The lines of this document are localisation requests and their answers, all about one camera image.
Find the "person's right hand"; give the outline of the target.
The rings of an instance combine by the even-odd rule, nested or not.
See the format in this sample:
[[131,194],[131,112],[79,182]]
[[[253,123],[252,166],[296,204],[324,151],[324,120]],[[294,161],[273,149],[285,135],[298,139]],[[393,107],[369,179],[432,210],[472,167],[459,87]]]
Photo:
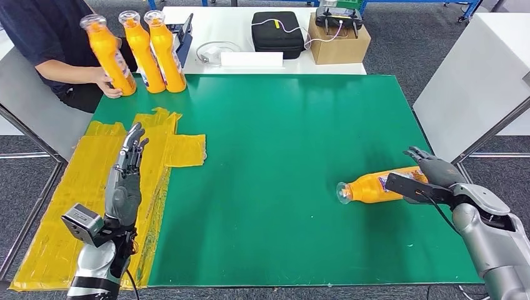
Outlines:
[[123,95],[120,89],[113,87],[113,80],[106,75],[102,67],[91,68],[91,81],[96,84],[108,98],[116,99]]

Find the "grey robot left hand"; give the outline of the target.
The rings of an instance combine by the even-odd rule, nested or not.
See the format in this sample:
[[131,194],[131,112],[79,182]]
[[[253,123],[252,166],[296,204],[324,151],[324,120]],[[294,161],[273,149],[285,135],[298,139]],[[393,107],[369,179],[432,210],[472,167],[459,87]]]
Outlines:
[[104,222],[110,228],[130,228],[136,223],[140,191],[140,165],[148,138],[140,122],[132,125],[111,166],[104,192]]

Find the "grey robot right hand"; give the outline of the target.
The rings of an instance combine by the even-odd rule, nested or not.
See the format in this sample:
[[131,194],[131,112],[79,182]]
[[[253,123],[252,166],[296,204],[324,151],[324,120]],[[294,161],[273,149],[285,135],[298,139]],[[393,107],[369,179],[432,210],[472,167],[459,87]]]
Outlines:
[[417,163],[431,184],[449,188],[453,184],[466,183],[464,176],[450,162],[438,158],[416,146],[409,146],[403,153],[410,156]]

